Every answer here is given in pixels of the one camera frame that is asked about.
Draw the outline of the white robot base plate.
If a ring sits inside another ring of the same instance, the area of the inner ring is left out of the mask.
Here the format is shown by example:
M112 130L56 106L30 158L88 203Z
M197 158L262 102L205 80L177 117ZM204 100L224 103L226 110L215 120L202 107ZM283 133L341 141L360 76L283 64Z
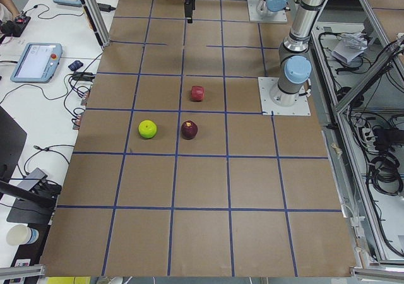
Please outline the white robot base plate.
M263 115L311 116L310 89L304 85L298 93L289 95L279 90L277 77L259 77L258 88Z

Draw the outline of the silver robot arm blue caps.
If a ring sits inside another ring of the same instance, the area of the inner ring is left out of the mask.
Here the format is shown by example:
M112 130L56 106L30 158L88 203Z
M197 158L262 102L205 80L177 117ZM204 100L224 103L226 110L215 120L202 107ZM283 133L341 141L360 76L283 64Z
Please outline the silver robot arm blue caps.
M326 0L300 0L289 34L279 48L281 75L270 90L272 102L290 107L300 88L309 79L312 66L306 58L311 30Z

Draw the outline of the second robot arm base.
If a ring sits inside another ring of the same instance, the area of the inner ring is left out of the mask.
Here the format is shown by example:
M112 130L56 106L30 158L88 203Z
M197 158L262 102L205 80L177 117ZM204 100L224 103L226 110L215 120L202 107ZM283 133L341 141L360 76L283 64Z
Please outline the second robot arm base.
M259 0L256 11L260 16L273 16L284 10L287 4L287 0Z

